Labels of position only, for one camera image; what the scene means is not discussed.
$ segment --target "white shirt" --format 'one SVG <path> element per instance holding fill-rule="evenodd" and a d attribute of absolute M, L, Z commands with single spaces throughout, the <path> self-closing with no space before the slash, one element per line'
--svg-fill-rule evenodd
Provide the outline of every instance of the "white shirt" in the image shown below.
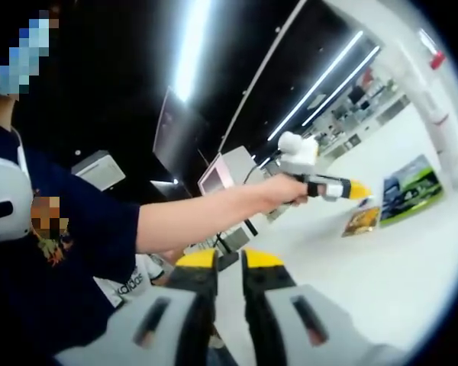
<path fill-rule="evenodd" d="M 94 280 L 111 304 L 118 307 L 121 303 L 129 302 L 140 296 L 151 287 L 151 281 L 160 278 L 163 273 L 163 269 L 150 256 L 136 254 L 136 267 L 127 283 L 119 284 L 95 277 Z"/>

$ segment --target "hand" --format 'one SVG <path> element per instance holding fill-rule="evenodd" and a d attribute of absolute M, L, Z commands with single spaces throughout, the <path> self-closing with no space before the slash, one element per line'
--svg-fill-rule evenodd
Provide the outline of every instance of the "hand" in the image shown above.
<path fill-rule="evenodd" d="M 270 210 L 292 202 L 295 206 L 308 200 L 307 185 L 284 174 L 278 174 L 258 184 Z"/>

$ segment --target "navy t-shirt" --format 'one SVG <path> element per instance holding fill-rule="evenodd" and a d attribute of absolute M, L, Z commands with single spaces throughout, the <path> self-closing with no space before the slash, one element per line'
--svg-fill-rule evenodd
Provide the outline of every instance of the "navy t-shirt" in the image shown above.
<path fill-rule="evenodd" d="M 0 158 L 17 162 L 17 147 L 0 127 Z M 114 308 L 93 276 L 124 283 L 135 264 L 139 206 L 113 200 L 39 152 L 25 155 L 34 193 L 60 197 L 69 225 L 52 246 L 34 234 L 0 243 L 1 363 L 14 353 L 46 360 L 101 335 Z"/>

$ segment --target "vr headset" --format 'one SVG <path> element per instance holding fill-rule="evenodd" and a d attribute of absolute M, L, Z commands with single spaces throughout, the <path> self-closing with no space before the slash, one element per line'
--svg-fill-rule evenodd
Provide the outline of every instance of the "vr headset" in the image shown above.
<path fill-rule="evenodd" d="M 18 137 L 18 165 L 0 159 L 0 242 L 17 240 L 31 231 L 34 198 L 21 137 Z"/>

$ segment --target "poster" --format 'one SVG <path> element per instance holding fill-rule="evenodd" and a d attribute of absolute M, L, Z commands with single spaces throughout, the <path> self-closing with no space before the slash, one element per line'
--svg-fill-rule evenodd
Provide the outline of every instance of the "poster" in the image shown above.
<path fill-rule="evenodd" d="M 384 181 L 382 216 L 386 225 L 426 208 L 443 195 L 443 187 L 425 156 L 421 155 Z"/>
<path fill-rule="evenodd" d="M 356 212 L 346 225 L 343 236 L 352 236 L 372 231 L 378 223 L 380 207 L 371 207 Z"/>

